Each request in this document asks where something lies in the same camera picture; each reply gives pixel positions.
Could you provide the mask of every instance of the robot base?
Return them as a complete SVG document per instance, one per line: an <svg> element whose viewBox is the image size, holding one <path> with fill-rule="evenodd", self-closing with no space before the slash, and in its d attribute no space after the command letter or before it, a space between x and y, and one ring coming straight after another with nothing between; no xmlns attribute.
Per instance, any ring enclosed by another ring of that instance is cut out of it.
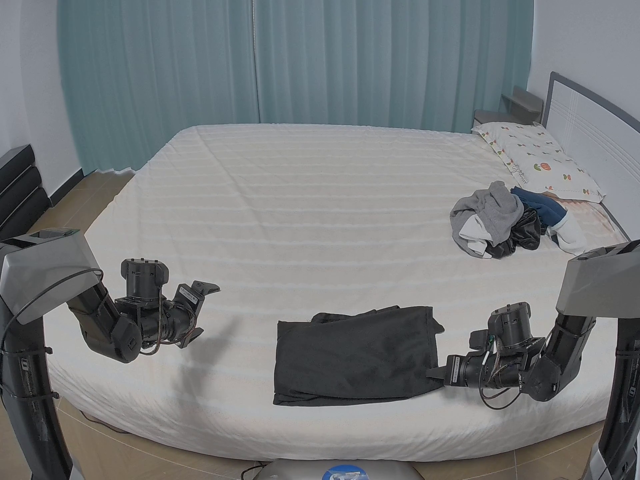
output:
<svg viewBox="0 0 640 480"><path fill-rule="evenodd" d="M423 478L409 462L395 460L277 459L260 471L255 480L423 480Z"/></svg>

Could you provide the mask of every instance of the pillowcase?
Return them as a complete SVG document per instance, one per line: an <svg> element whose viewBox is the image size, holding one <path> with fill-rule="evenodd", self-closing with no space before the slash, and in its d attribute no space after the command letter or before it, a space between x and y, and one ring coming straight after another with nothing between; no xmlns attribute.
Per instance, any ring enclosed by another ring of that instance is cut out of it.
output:
<svg viewBox="0 0 640 480"><path fill-rule="evenodd" d="M485 123L473 128L498 153L519 185L560 199L599 203L604 193L591 176L565 155L541 125Z"/></svg>

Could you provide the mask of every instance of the white cloth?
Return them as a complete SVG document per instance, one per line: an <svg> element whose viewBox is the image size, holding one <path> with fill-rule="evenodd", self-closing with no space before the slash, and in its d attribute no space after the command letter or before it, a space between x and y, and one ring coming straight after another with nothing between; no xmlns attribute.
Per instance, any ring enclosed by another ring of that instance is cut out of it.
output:
<svg viewBox="0 0 640 480"><path fill-rule="evenodd" d="M511 174L484 141L423 130L220 125L183 130L86 233L113 298L123 258L158 259L179 283L216 283L202 336L121 364L91 352L66 306L45 315L53 388L92 416L199 453L238 459L439 461L487 456L602 420L616 321L598 319L580 375L546 403L487 409L477 390L443 388L390 403L273 405L278 320L433 306L438 358L466 354L491 311L531 305L546 336L567 254L551 240L477 261L451 239L460 197ZM589 245L622 242L604 210L568 203Z"/></svg>
<svg viewBox="0 0 640 480"><path fill-rule="evenodd" d="M482 254L484 259L491 259L491 254L486 252L486 242L491 240L491 234L484 227L484 223L477 214L471 215L460 229L460 238L467 241L467 246L472 251Z"/></svg>
<svg viewBox="0 0 640 480"><path fill-rule="evenodd" d="M569 210L558 224L547 228L547 233L549 236L557 235L558 245L565 252L578 256L587 251L587 238Z"/></svg>

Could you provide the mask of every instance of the blue logo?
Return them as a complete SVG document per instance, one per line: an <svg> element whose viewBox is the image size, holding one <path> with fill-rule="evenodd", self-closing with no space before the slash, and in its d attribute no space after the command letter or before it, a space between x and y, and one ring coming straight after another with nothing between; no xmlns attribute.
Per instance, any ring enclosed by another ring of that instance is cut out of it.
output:
<svg viewBox="0 0 640 480"><path fill-rule="evenodd" d="M369 480L369 476L357 466L341 464L329 469L322 480Z"/></svg>

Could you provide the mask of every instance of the black baseboard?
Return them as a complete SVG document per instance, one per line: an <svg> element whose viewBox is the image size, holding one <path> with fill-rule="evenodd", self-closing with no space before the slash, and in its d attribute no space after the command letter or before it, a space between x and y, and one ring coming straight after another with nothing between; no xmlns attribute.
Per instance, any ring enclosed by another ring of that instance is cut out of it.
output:
<svg viewBox="0 0 640 480"><path fill-rule="evenodd" d="M82 181L83 178L84 178L84 174L82 172L82 169L78 169L78 172L76 172L73 176L71 176L71 178L69 178L67 181L62 183L62 187L60 187L58 190L53 192L53 194L51 194L51 196L49 197L51 206L55 206L60 201L62 201L62 198L66 196L73 187L78 185L78 183L80 183L80 181Z"/></svg>

